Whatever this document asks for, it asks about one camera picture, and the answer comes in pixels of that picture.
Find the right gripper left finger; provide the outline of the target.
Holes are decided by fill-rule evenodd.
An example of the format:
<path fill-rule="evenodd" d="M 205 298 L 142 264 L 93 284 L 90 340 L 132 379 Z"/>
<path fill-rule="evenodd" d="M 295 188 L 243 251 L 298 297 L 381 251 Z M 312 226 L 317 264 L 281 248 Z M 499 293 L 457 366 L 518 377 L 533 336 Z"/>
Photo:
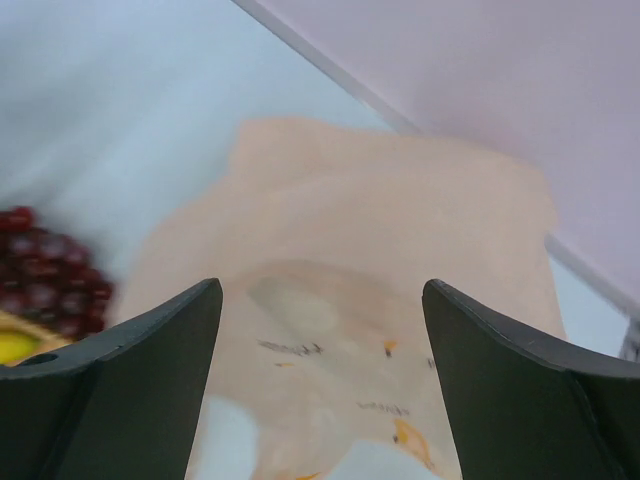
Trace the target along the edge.
<path fill-rule="evenodd" d="M 185 476 L 222 309 L 218 280 L 1 370 L 5 479 Z"/>

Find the woven bamboo tray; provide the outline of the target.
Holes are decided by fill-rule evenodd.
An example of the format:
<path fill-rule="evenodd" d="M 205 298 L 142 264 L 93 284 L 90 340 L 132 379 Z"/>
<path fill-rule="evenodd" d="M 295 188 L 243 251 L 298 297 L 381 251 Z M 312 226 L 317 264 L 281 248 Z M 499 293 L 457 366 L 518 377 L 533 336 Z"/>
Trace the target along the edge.
<path fill-rule="evenodd" d="M 17 330 L 23 333 L 27 333 L 39 339 L 41 341 L 40 348 L 37 353 L 31 357 L 36 355 L 49 353 L 53 350 L 63 348 L 72 343 L 71 340 L 68 340 L 57 333 L 47 330 L 44 327 L 41 327 L 35 323 L 32 323 L 26 319 L 21 317 L 9 314 L 7 312 L 1 312 L 0 318 L 0 328 L 2 330 Z"/>

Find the dark red fake grapes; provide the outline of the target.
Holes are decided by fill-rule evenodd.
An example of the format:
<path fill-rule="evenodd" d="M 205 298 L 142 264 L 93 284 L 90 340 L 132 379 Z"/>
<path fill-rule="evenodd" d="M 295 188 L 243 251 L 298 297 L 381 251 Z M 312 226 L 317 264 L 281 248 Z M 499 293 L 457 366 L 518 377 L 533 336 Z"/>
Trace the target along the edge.
<path fill-rule="evenodd" d="M 1 212 L 1 310 L 81 340 L 106 328 L 114 283 L 75 238 L 44 228 L 36 212 Z"/>

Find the yellow fake banana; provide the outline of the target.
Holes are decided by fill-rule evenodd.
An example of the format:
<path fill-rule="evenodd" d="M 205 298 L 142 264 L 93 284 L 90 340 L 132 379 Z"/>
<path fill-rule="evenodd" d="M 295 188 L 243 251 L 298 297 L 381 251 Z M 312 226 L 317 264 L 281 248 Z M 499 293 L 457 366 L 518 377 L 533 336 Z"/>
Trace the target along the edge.
<path fill-rule="evenodd" d="M 17 330 L 0 332 L 0 364 L 16 365 L 35 355 L 41 341 L 36 337 Z"/>

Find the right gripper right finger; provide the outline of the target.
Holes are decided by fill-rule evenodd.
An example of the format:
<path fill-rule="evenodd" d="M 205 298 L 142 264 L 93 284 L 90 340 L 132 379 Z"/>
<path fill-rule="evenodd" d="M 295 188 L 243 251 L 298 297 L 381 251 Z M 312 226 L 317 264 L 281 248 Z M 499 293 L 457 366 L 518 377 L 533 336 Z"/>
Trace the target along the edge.
<path fill-rule="evenodd" d="M 423 311 L 466 479 L 636 479 L 639 366 L 560 340 L 440 281 Z"/>

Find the translucent orange plastic bag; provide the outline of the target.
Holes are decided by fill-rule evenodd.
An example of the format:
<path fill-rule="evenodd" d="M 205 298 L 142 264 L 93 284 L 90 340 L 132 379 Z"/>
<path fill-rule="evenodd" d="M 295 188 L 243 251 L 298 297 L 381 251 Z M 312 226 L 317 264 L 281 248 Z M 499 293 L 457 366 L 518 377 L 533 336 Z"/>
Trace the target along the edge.
<path fill-rule="evenodd" d="M 459 140 L 276 118 L 245 123 L 227 173 L 147 238 L 112 310 L 124 321 L 205 278 L 220 327 L 187 467 L 256 424 L 252 479 L 326 479 L 358 441 L 424 473 L 461 468 L 422 310 L 441 279 L 565 334 L 540 172 Z"/>

